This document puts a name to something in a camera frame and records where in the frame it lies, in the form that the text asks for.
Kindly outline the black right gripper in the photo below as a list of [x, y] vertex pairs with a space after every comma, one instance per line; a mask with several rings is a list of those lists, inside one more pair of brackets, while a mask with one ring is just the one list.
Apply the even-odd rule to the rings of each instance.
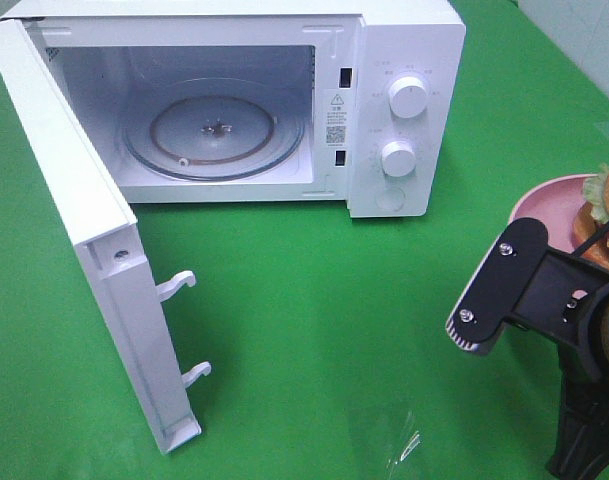
[[595, 479], [609, 466], [609, 283], [568, 297], [555, 326], [564, 377], [547, 470], [558, 479]]

